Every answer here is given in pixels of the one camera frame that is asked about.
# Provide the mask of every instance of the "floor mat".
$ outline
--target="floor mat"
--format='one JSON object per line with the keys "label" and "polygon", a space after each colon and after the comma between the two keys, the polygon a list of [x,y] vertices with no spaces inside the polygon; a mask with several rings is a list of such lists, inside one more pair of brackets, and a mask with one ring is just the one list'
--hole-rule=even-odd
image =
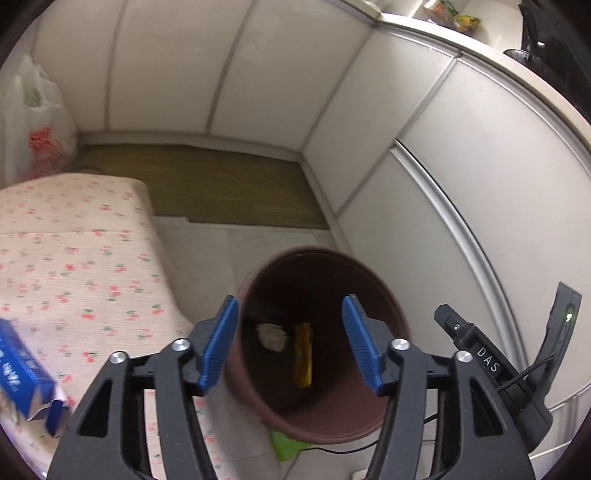
{"label": "floor mat", "polygon": [[90,145],[71,171],[143,181],[155,215],[200,223],[328,228],[295,162],[185,145]]}

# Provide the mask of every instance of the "yellow wrapper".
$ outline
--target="yellow wrapper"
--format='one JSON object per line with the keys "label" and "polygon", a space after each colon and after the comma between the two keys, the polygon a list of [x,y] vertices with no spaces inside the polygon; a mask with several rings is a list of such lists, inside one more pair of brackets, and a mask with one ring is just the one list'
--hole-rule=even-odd
{"label": "yellow wrapper", "polygon": [[312,385],[312,330],[309,323],[295,327],[294,382],[300,388]]}

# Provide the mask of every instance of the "trash can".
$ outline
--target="trash can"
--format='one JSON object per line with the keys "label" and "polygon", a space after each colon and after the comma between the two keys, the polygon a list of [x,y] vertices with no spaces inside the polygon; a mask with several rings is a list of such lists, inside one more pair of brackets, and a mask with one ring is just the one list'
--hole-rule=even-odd
{"label": "trash can", "polygon": [[[354,258],[322,247],[285,251],[251,273],[239,292],[241,316],[226,364],[230,390],[263,423],[302,442],[345,443],[384,419],[386,400],[365,386],[341,318],[344,296],[358,296],[368,316],[409,338],[388,287]],[[284,332],[281,351],[264,346],[262,323]],[[311,330],[311,384],[298,386],[298,325]]]}

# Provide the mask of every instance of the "screw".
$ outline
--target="screw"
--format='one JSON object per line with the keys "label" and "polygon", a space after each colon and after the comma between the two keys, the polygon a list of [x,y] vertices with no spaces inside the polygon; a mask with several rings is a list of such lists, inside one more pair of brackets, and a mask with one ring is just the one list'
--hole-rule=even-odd
{"label": "screw", "polygon": [[123,362],[125,362],[125,359],[127,358],[127,354],[125,352],[115,352],[112,353],[111,356],[109,357],[109,362],[111,362],[112,364],[122,364]]}
{"label": "screw", "polygon": [[456,358],[465,364],[472,362],[472,354],[470,352],[466,352],[465,350],[460,350],[458,353],[456,353]]}
{"label": "screw", "polygon": [[179,338],[173,342],[173,350],[175,352],[182,352],[189,348],[191,343],[186,338]]}
{"label": "screw", "polygon": [[390,345],[394,350],[408,350],[410,348],[410,342],[404,338],[395,338]]}

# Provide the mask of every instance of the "white plastic bag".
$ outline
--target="white plastic bag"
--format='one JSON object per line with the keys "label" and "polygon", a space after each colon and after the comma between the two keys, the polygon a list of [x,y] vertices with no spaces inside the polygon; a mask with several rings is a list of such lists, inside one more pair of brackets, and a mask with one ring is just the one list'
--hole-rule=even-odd
{"label": "white plastic bag", "polygon": [[4,107],[7,185],[58,173],[76,155],[76,126],[57,85],[25,56]]}

